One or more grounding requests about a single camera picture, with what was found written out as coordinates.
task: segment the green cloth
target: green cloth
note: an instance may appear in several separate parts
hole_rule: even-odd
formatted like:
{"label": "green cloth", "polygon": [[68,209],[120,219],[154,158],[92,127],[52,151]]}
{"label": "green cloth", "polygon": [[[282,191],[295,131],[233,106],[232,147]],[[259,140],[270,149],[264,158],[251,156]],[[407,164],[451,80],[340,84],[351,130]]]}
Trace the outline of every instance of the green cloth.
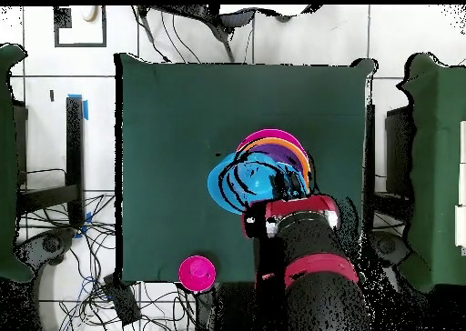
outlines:
{"label": "green cloth", "polygon": [[429,55],[409,62],[414,124],[410,179],[414,215],[407,236],[415,252],[400,271],[422,292],[438,284],[466,285],[466,257],[455,246],[459,200],[460,122],[466,120],[466,69],[443,67]]}
{"label": "green cloth", "polygon": [[209,172],[250,133],[279,128],[314,158],[322,193],[358,212],[365,87],[372,60],[349,66],[147,64],[123,68],[123,279],[178,281],[204,254],[217,282],[254,281],[241,217],[208,193]]}
{"label": "green cloth", "polygon": [[16,134],[12,94],[10,92],[10,69],[25,58],[18,45],[0,46],[0,277],[16,282],[28,282],[33,277],[25,264],[13,255],[16,236],[16,192],[18,164],[16,159]]}

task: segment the power strip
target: power strip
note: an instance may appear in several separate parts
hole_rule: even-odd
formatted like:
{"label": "power strip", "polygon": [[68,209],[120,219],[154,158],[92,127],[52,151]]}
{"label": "power strip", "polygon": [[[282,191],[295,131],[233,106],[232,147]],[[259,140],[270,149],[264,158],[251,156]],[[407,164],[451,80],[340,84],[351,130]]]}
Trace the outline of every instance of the power strip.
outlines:
{"label": "power strip", "polygon": [[114,303],[116,315],[121,319],[123,326],[141,319],[141,309],[137,305],[131,285],[115,280],[113,274],[104,277],[104,282],[102,289],[109,301]]}

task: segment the pink bowl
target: pink bowl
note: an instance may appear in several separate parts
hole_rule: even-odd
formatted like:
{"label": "pink bowl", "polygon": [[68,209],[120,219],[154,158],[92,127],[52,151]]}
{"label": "pink bowl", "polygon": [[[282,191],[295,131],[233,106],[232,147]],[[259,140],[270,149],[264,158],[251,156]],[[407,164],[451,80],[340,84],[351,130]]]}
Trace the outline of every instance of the pink bowl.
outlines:
{"label": "pink bowl", "polygon": [[246,137],[243,141],[241,141],[241,144],[238,145],[237,152],[246,144],[250,143],[251,141],[254,140],[259,140],[260,138],[267,138],[267,137],[276,137],[276,138],[281,138],[282,140],[286,140],[291,144],[294,144],[297,149],[302,151],[305,157],[308,157],[308,154],[306,153],[306,150],[302,147],[302,145],[299,143],[298,139],[283,130],[280,129],[261,129],[258,130],[257,132],[252,133],[248,137]]}
{"label": "pink bowl", "polygon": [[181,263],[178,277],[184,288],[201,293],[214,284],[215,267],[206,257],[190,256]]}

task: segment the black cable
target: black cable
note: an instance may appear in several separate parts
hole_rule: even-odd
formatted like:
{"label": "black cable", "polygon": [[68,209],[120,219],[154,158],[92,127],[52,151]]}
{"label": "black cable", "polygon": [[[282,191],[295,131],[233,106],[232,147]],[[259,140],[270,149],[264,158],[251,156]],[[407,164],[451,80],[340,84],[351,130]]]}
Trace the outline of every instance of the black cable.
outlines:
{"label": "black cable", "polygon": [[380,178],[387,178],[386,176],[381,176],[381,175],[375,175],[375,176],[380,177]]}
{"label": "black cable", "polygon": [[165,32],[167,33],[168,39],[170,40],[170,42],[171,42],[171,44],[173,45],[173,47],[175,47],[175,50],[177,50],[177,52],[178,52],[179,56],[181,57],[181,59],[183,60],[183,62],[186,63],[185,58],[183,58],[183,56],[181,55],[181,53],[179,53],[179,50],[177,49],[177,47],[175,46],[175,44],[174,44],[173,41],[171,40],[170,34],[168,33],[167,28],[165,27],[164,13],[163,13],[163,12],[160,12],[160,17],[162,18],[162,25],[164,26],[164,29],[165,29]]}
{"label": "black cable", "polygon": [[154,49],[156,50],[156,52],[158,52],[160,54],[160,56],[163,58],[163,60],[165,62],[171,62],[166,56],[164,56],[162,53],[160,53],[160,51],[156,48],[156,44],[154,42],[154,37],[152,36],[152,32],[150,31],[150,29],[148,29],[146,26],[144,26],[143,24],[141,24],[138,20],[137,20],[137,14],[136,14],[136,11],[135,11],[135,8],[133,6],[131,6],[131,9],[133,10],[133,14],[135,16],[135,19],[136,19],[136,22],[138,25],[144,27],[146,29],[146,31],[150,34],[150,37],[152,38],[152,40],[150,40],[149,38],[149,41],[150,43],[152,44],[152,47],[154,47]]}
{"label": "black cable", "polygon": [[378,218],[379,218],[381,221],[383,221],[384,223],[387,223],[387,225],[389,226],[389,228],[391,228],[393,231],[395,231],[400,237],[403,236],[403,234],[402,234],[400,231],[397,231],[397,230],[395,229],[395,227],[394,227],[395,225],[391,225],[387,220],[385,220],[385,219],[384,219],[382,216],[380,216],[379,214],[374,213],[374,215],[375,215],[376,217],[378,217]]}
{"label": "black cable", "polygon": [[39,173],[43,173],[43,172],[53,172],[53,171],[62,171],[65,176],[66,176],[66,171],[65,169],[60,169],[60,168],[54,168],[54,169],[42,169],[40,171],[28,171],[26,172],[28,175],[29,174],[39,174]]}
{"label": "black cable", "polygon": [[[177,302],[177,296],[175,299],[173,299],[173,306],[172,306],[172,315],[175,317],[175,303]],[[173,327],[175,328],[175,331],[178,331],[177,329],[177,322],[173,322]]]}
{"label": "black cable", "polygon": [[178,289],[178,296],[175,297],[174,299],[174,303],[175,303],[175,300],[178,300],[179,301],[179,304],[181,304],[181,307],[183,307],[183,311],[184,313],[191,319],[192,323],[194,325],[196,325],[196,320],[193,318],[193,316],[189,313],[189,310],[185,307],[185,305],[183,304],[183,301],[181,299],[181,295],[179,294],[179,289]]}
{"label": "black cable", "polygon": [[399,224],[395,224],[395,225],[391,225],[391,226],[374,226],[372,228],[372,230],[377,230],[377,229],[389,229],[389,228],[398,228],[398,227],[401,227],[401,226],[405,226],[406,224],[404,223],[399,223]]}
{"label": "black cable", "polygon": [[148,316],[142,316],[142,317],[147,321],[146,324],[144,325],[144,327],[142,328],[142,331],[145,331],[145,330],[146,330],[146,326],[147,326],[149,323],[153,323],[153,324],[156,325],[156,326],[162,327],[162,328],[165,329],[165,331],[171,331],[171,329],[170,329],[168,326],[162,325],[162,324],[159,323],[158,321],[153,320],[153,319],[150,319]]}
{"label": "black cable", "polygon": [[94,312],[94,314],[96,315],[97,319],[100,321],[100,323],[102,324],[102,327],[104,328],[104,331],[107,331],[106,330],[106,324],[104,323],[104,321],[102,320],[102,318],[100,317],[100,315],[94,311],[94,308],[91,306],[91,310]]}
{"label": "black cable", "polygon": [[149,306],[151,306],[151,305],[154,305],[154,304],[155,304],[154,302],[156,302],[156,301],[162,299],[162,298],[165,297],[165,296],[169,296],[169,295],[171,295],[171,294],[176,294],[176,293],[177,293],[177,291],[171,291],[171,292],[166,293],[166,294],[164,294],[164,295],[162,295],[162,296],[159,296],[157,299],[154,299],[154,300],[150,300],[150,298],[149,298],[150,302],[147,303],[145,306],[142,306],[142,307],[141,307],[141,310],[144,309],[144,308],[146,308],[146,307],[149,307]]}
{"label": "black cable", "polygon": [[75,251],[73,251],[73,248],[70,248],[69,251],[71,252],[71,254],[73,254],[73,256],[75,257],[77,261],[77,272],[79,273],[79,275],[81,275],[83,279],[86,279],[86,277],[81,272],[81,264],[79,263],[79,258],[77,257],[77,254],[75,254]]}
{"label": "black cable", "polygon": [[71,314],[71,311],[68,311],[68,309],[66,308],[66,305],[63,303],[63,302],[58,302],[58,306],[61,308],[61,310],[65,313],[65,317],[63,318],[63,321],[62,321],[62,324],[60,326],[60,328],[58,329],[58,331],[63,331],[62,328],[65,324],[65,321],[66,319],[68,318],[68,321],[69,321],[69,324],[71,326],[71,331],[75,331],[74,327],[73,327],[73,319],[78,317],[78,316],[75,316],[73,314]]}
{"label": "black cable", "polygon": [[181,40],[181,38],[179,37],[178,33],[177,33],[177,29],[175,28],[175,15],[173,15],[173,20],[172,20],[172,25],[173,25],[173,30],[175,31],[175,35],[177,36],[179,42],[181,42],[181,44],[187,49],[189,50],[189,52],[191,52],[191,54],[197,59],[197,61],[202,64],[198,58],[197,55],[194,54],[194,52],[189,48],[187,47],[187,45]]}
{"label": "black cable", "polygon": [[248,56],[249,39],[250,39],[250,37],[251,37],[251,34],[252,34],[252,30],[249,32],[248,43],[246,44],[246,52],[245,52],[245,54],[244,54],[244,61],[243,61],[243,64],[246,63],[246,57]]}

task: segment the blue tape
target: blue tape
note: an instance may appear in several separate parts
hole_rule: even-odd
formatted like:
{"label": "blue tape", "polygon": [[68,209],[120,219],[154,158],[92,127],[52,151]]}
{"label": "blue tape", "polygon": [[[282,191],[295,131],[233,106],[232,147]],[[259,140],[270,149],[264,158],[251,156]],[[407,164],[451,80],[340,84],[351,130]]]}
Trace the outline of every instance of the blue tape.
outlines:
{"label": "blue tape", "polygon": [[[68,95],[68,98],[81,98],[83,99],[82,95]],[[87,111],[87,100],[83,101],[83,117],[85,120],[89,119],[89,113]]]}
{"label": "blue tape", "polygon": [[[92,213],[91,212],[87,212],[85,221],[86,221],[86,223],[91,223],[92,222]],[[82,226],[81,227],[81,232],[83,234],[85,234],[87,232],[87,229],[88,229],[87,226]],[[83,237],[81,234],[76,234],[75,235],[75,239],[80,239],[81,237]]]}
{"label": "blue tape", "polygon": [[89,119],[89,115],[87,112],[87,100],[83,102],[83,117],[85,120]]}

